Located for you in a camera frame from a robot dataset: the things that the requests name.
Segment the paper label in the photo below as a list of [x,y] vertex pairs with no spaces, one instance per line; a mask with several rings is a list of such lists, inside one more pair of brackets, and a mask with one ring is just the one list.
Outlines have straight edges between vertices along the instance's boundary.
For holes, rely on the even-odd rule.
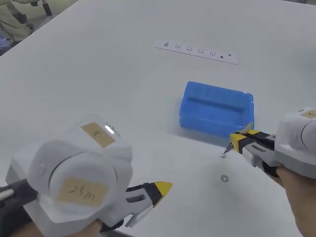
[[301,114],[301,116],[306,117],[308,119],[315,119],[316,118],[316,110],[309,110],[309,111]]
[[91,207],[99,207],[108,193],[108,186],[84,179],[68,177],[59,191],[57,200]]
[[115,142],[114,138],[95,122],[88,123],[84,126],[81,126],[81,128],[102,148],[105,148]]

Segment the white plastic casing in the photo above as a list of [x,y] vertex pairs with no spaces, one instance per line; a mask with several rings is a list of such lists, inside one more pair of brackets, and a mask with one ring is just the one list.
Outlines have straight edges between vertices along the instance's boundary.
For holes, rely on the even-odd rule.
[[[132,177],[132,149],[115,131],[104,129],[115,142],[102,148],[82,129],[91,122],[104,128],[99,117],[89,117],[55,141],[31,143],[11,159],[7,182],[28,179],[39,192],[38,199],[25,209],[44,236],[73,234],[96,218],[103,218],[112,205],[125,201],[125,191]],[[78,205],[56,198],[66,178],[73,177],[108,187],[102,204]]]
[[[276,159],[286,167],[301,175],[314,178],[316,115],[308,118],[305,113],[309,111],[313,112],[315,109],[307,107],[285,116],[278,127],[275,151],[279,152]],[[293,159],[283,158],[282,154]]]

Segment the black handle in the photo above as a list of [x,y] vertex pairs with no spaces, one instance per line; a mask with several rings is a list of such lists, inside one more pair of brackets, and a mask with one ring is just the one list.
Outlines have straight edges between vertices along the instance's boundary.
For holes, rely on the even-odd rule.
[[267,163],[262,161],[262,168],[266,174],[269,174],[270,176],[274,178],[279,178],[279,176],[277,175],[277,167],[271,167]]

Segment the led light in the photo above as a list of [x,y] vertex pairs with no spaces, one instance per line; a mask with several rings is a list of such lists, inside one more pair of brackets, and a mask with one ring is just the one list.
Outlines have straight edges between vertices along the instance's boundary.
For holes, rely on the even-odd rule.
[[107,125],[104,126],[111,134],[114,134],[114,131]]

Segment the black cable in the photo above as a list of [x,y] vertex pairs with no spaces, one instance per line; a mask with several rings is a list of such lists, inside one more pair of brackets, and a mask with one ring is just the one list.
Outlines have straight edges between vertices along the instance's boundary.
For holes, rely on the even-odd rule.
[[3,25],[1,24],[1,22],[0,22],[0,27],[1,27],[1,30],[7,32],[7,33],[11,36],[11,38],[13,39],[13,41],[16,42],[15,38],[13,37],[13,35],[10,34],[9,31],[7,31],[7,30],[3,27]]

